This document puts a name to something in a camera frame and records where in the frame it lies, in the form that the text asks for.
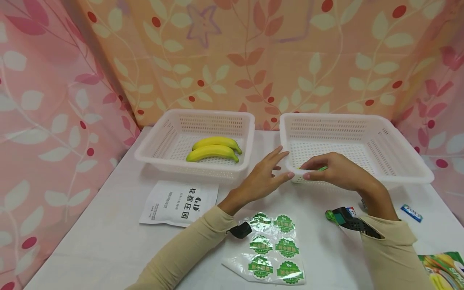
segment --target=green sticker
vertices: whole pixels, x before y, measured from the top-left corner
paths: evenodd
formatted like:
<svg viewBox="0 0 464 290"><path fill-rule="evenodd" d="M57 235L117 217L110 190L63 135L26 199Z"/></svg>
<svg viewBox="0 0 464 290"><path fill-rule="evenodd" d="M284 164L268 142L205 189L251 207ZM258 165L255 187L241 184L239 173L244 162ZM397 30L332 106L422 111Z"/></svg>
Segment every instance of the green sticker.
<svg viewBox="0 0 464 290"><path fill-rule="evenodd" d="M250 220L250 226L257 232L262 232L271 226L271 219L265 213L257 213Z"/></svg>
<svg viewBox="0 0 464 290"><path fill-rule="evenodd" d="M280 268L277 270L277 276L287 284L296 284L300 279L304 279L303 271L290 261L285 261L280 265Z"/></svg>
<svg viewBox="0 0 464 290"><path fill-rule="evenodd" d="M265 236L256 236L251 240L250 249L253 249L257 254L267 254L272 251L272 244Z"/></svg>
<svg viewBox="0 0 464 290"><path fill-rule="evenodd" d="M274 221L274 224L279 228L281 232L290 232L291 230L295 229L295 224L291 221L291 219L282 214L279 215L276 220Z"/></svg>
<svg viewBox="0 0 464 290"><path fill-rule="evenodd" d="M258 279L264 279L269 274L274 273L272 264L264 256L256 256L251 263L248 264L248 270L253 272L253 275Z"/></svg>
<svg viewBox="0 0 464 290"><path fill-rule="evenodd" d="M285 258L293 258L296 254L300 253L300 249L298 249L291 238L281 238L276 245L276 251Z"/></svg>

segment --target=table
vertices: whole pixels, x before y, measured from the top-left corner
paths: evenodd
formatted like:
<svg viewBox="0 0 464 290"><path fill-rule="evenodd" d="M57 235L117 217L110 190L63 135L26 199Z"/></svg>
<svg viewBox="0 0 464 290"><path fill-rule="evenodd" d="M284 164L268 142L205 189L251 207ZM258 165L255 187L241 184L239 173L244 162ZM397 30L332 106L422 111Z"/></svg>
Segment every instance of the table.
<svg viewBox="0 0 464 290"><path fill-rule="evenodd" d="M140 225L138 219L148 194L161 174L137 161L135 149L148 133L145 128L94 200L54 253L26 286L26 290L124 289L132 284L146 263L182 228ZM279 145L278 132L256 131L251 164ZM220 186L218 203L230 186ZM430 185L399 187L391 192L401 219L407 221L418 242L419 254L458 251L464 255L464 229ZM299 222L298 238L307 284L292 289L372 289L359 234L329 223L324 212L340 206L361 210L356 193L341 189L318 190L291 182L246 209L269 215L286 213ZM399 208L409 204L424 216L418 223ZM212 250L176 289L289 289L249 283L221 265L226 247Z"/></svg>

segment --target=black wrist strap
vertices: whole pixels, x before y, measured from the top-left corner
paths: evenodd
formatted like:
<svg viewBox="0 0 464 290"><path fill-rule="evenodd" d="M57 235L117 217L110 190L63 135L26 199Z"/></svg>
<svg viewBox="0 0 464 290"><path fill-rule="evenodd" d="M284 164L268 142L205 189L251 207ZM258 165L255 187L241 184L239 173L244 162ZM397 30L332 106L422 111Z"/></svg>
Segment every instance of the black wrist strap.
<svg viewBox="0 0 464 290"><path fill-rule="evenodd" d="M381 239L382 236L376 232L370 225L366 224L361 219L354 217L345 207L339 207L332 211L337 223L349 230L362 232L370 237Z"/></svg>
<svg viewBox="0 0 464 290"><path fill-rule="evenodd" d="M247 222L241 225L235 226L229 230L229 232L236 238L242 239L251 233L251 227Z"/></svg>

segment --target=floral pattern curtain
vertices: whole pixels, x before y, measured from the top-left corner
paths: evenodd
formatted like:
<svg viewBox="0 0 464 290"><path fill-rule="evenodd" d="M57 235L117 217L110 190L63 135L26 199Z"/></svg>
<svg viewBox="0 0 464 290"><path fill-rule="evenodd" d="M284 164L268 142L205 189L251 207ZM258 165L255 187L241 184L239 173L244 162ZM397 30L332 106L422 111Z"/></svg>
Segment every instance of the floral pattern curtain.
<svg viewBox="0 0 464 290"><path fill-rule="evenodd" d="M391 119L455 0L74 0L140 125L171 108Z"/></svg>
<svg viewBox="0 0 464 290"><path fill-rule="evenodd" d="M0 2L0 289L20 290L140 133L58 0Z"/></svg>
<svg viewBox="0 0 464 290"><path fill-rule="evenodd" d="M406 107L398 128L435 174L433 187L464 224L464 26Z"/></svg>

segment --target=plastic bag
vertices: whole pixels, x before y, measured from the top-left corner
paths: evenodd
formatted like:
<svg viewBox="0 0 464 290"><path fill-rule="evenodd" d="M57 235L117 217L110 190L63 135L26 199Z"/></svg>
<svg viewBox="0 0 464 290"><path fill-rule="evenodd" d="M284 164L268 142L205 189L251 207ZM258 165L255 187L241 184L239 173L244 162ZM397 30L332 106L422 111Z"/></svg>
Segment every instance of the plastic bag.
<svg viewBox="0 0 464 290"><path fill-rule="evenodd" d="M274 218L256 213L245 219L252 232L243 240L231 241L222 264L250 282L306 284L295 221L281 214Z"/></svg>
<svg viewBox="0 0 464 290"><path fill-rule="evenodd" d="M216 204L218 184L159 181L145 202L141 224L187 227Z"/></svg>

